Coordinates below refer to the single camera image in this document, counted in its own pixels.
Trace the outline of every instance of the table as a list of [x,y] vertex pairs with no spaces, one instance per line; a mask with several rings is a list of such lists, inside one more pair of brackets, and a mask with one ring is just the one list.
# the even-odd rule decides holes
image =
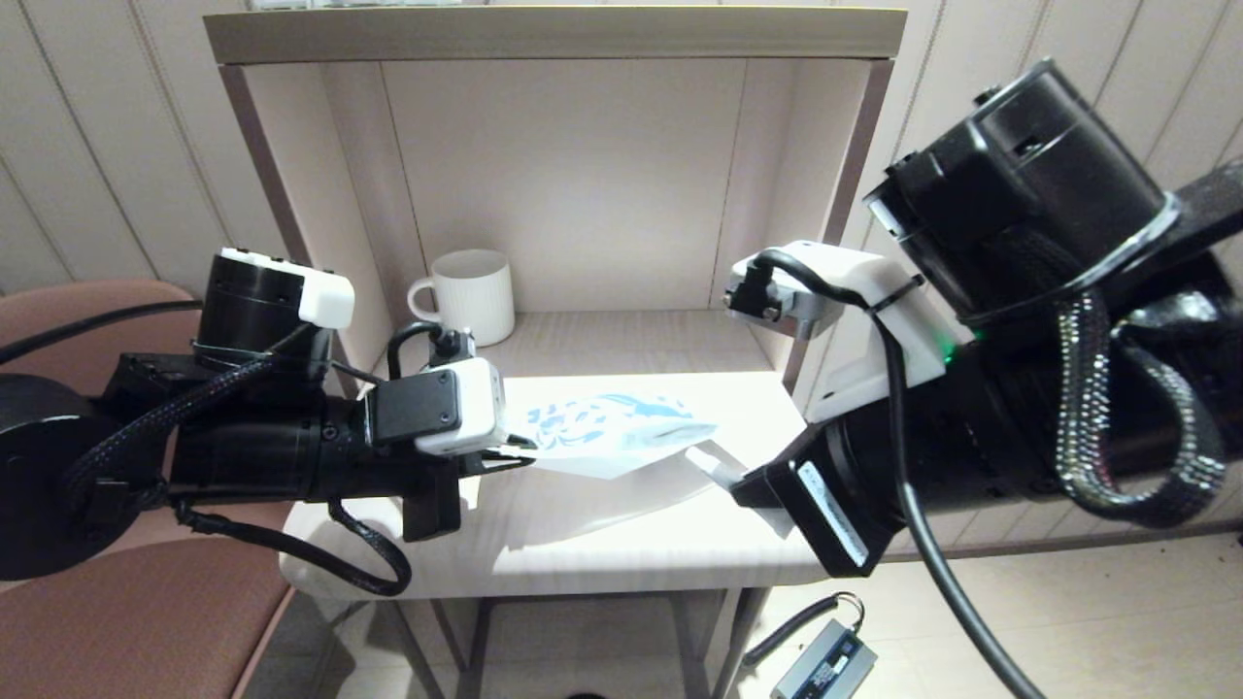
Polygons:
[[[697,417],[715,419],[720,428],[712,443],[701,449],[615,480],[533,468],[464,480],[461,530],[431,541],[400,544],[414,566],[413,582],[401,597],[495,602],[531,596],[730,590],[716,597],[721,608],[710,619],[713,629],[730,627],[728,650],[712,693],[723,697],[767,588],[824,577],[788,517],[738,507],[720,485],[771,459],[803,429],[778,376],[769,371],[523,377],[507,378],[505,388],[511,407],[618,389],[659,391],[677,396]],[[397,499],[352,500],[347,509],[400,542]],[[328,519],[324,505],[296,505],[285,531],[370,572],[392,575],[362,541]],[[374,598],[298,558],[281,556],[281,571],[308,595]],[[731,613],[728,602],[735,601],[737,612]],[[482,607],[476,621],[485,639],[487,608]],[[444,607],[436,609],[441,624],[451,626],[444,619]],[[461,634],[446,632],[450,642],[454,636]],[[696,638],[684,646],[684,660],[702,660],[716,633],[704,637],[691,629],[691,636]],[[418,649],[415,639],[410,641]],[[480,642],[477,633],[474,642]],[[455,659],[460,657],[472,655],[457,648]],[[414,653],[411,662],[424,659]],[[464,677],[470,677],[471,663],[459,664]],[[440,695],[438,688],[429,688],[429,693]]]

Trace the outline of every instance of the white shelf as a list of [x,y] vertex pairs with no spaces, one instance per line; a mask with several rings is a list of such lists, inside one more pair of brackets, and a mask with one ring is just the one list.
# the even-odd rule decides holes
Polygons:
[[891,58],[904,10],[364,7],[205,17],[220,63],[477,58]]
[[746,255],[840,239],[904,21],[486,6],[208,34],[290,255],[354,282],[338,358],[383,353],[430,261],[487,248],[533,313],[482,352],[508,377],[773,373],[787,343],[712,310]]
[[[723,311],[518,313],[513,335],[479,354],[506,378],[773,371],[747,326]],[[401,348],[406,372],[426,359],[423,340]],[[375,371],[387,376],[384,357]]]

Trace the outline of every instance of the table leg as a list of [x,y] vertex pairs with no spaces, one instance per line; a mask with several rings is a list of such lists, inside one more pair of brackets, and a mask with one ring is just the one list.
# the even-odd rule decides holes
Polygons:
[[712,687],[712,699],[725,699],[733,689],[742,654],[747,652],[751,629],[755,628],[756,619],[759,618],[759,612],[764,608],[767,599],[767,587],[746,587],[738,593],[738,607],[730,627],[730,649],[721,664],[721,674],[717,675],[716,684]]
[[[431,672],[431,665],[428,664],[426,655],[423,654],[423,648],[419,647],[419,641],[414,637],[414,632],[410,631],[410,623],[406,621],[405,614],[401,612],[401,606],[397,601],[379,601],[375,602],[378,606],[377,611],[385,612],[390,616],[393,626],[397,627],[398,634],[401,637],[401,647],[405,650],[405,658],[410,662],[410,669],[414,673],[414,679],[423,685],[428,699],[445,699],[444,690],[440,689],[440,683],[436,682],[436,675]],[[410,698],[419,697],[414,689],[414,683],[410,683],[410,690],[406,695]]]
[[686,699],[705,699],[709,695],[705,659],[725,608],[725,590],[694,590],[669,596]]

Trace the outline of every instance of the black cable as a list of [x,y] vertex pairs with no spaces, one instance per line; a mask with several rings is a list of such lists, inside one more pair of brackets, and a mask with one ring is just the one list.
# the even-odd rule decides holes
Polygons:
[[63,342],[71,337],[82,335],[83,332],[91,332],[92,330],[121,321],[128,321],[129,318],[138,318],[154,313],[169,313],[173,311],[195,311],[201,307],[203,301],[162,301],[159,303],[144,303],[142,306],[117,308],[114,311],[108,311],[107,313],[99,313],[98,316],[91,316],[89,318],[65,323],[60,327],[53,327],[52,330],[46,330],[39,335],[32,335],[24,340],[5,345],[4,347],[0,347],[0,364],[6,364],[14,359],[25,357],[31,352],[56,345],[57,342]]
[[802,260],[779,248],[768,248],[759,251],[759,254],[751,260],[750,266],[759,270],[768,270],[769,277],[773,267],[776,267],[794,277],[794,281],[805,286],[812,294],[818,294],[825,299],[859,308],[868,307],[868,301],[865,301],[858,291],[824,281],[820,279],[820,275],[812,270],[812,267],[807,266]]
[[855,609],[858,609],[859,618],[851,627],[851,631],[854,631],[854,633],[858,636],[859,631],[863,629],[863,621],[864,616],[866,614],[863,606],[863,599],[860,599],[859,596],[855,595],[854,592],[846,592],[846,591],[834,592],[833,595],[829,595],[828,597],[812,603],[802,612],[794,614],[793,617],[789,618],[789,621],[781,624],[781,627],[778,627],[777,631],[768,634],[767,638],[764,638],[759,643],[756,643],[756,646],[751,650],[747,650],[742,655],[742,667],[753,668],[758,665],[796,631],[810,623],[812,619],[814,619],[815,617],[819,617],[825,612],[837,609],[839,599],[845,599],[851,606],[854,606]]
[[410,340],[415,335],[430,333],[431,340],[440,337],[444,332],[444,327],[440,323],[433,323],[428,321],[414,321],[413,323],[403,327],[401,330],[393,333],[388,343],[388,366],[389,366],[389,381],[397,381],[401,378],[401,345],[406,340]]
[[347,376],[352,376],[352,377],[354,377],[354,378],[357,378],[359,381],[365,381],[367,383],[370,383],[370,384],[374,384],[374,386],[379,386],[379,384],[384,383],[383,378],[380,378],[380,377],[378,377],[378,376],[375,376],[373,373],[367,373],[363,369],[355,369],[354,367],[351,367],[349,364],[347,364],[344,362],[338,362],[337,359],[333,359],[332,362],[329,362],[329,364],[334,369],[339,371],[341,373],[347,374]]
[[932,536],[932,529],[929,526],[927,517],[924,516],[924,506],[920,504],[919,494],[911,484],[911,469],[906,458],[906,361],[902,356],[902,346],[880,318],[874,316],[873,321],[885,347],[885,369],[889,374],[889,430],[894,444],[894,460],[897,465],[897,502],[906,519],[906,526],[911,530],[915,547],[919,549],[920,556],[929,568],[929,575],[932,576],[932,582],[945,597],[950,611],[953,612],[962,631],[975,643],[984,662],[993,669],[997,679],[1002,680],[1002,684],[1014,697],[1043,699],[1044,694],[1040,694],[1040,690],[1023,674],[1023,670],[993,637],[984,621],[979,618],[979,613],[976,612],[941,553],[936,537]]
[[91,488],[96,479],[108,474],[114,463],[129,458],[134,448],[165,435],[174,427],[220,404],[241,388],[271,373],[280,362],[276,354],[313,327],[311,323],[300,325],[293,332],[268,347],[265,357],[216,374],[206,383],[143,413],[134,422],[92,447],[89,451],[73,461],[61,476],[62,491],[70,511],[81,510],[91,495]]
[[245,522],[235,522],[222,515],[198,512],[190,509],[190,504],[185,500],[177,504],[177,521],[190,527],[190,530],[195,534],[221,534],[224,536],[236,539],[237,541],[245,541],[246,544],[254,544],[256,546],[264,546],[266,549],[273,549],[276,551],[288,553],[290,556],[301,558],[312,566],[318,566],[349,585],[370,592],[372,595],[395,597],[409,587],[410,580],[414,576],[410,568],[410,561],[406,560],[405,555],[401,553],[401,550],[398,549],[395,544],[384,537],[384,535],[352,517],[341,505],[341,499],[328,501],[328,514],[333,520],[365,541],[373,551],[379,553],[379,556],[384,558],[384,562],[393,568],[393,573],[397,576],[397,580],[384,580],[374,576],[338,558],[337,556],[333,556],[313,544],[290,536],[283,531]]

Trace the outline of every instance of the chair backrest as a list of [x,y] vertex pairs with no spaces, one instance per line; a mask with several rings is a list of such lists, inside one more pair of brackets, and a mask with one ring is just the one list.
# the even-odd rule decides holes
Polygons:
[[[185,301],[189,294],[154,280],[82,281],[0,299],[0,346],[118,308]],[[190,353],[198,311],[174,311],[112,323],[0,364],[0,373],[58,381],[83,396],[98,396],[123,352]]]

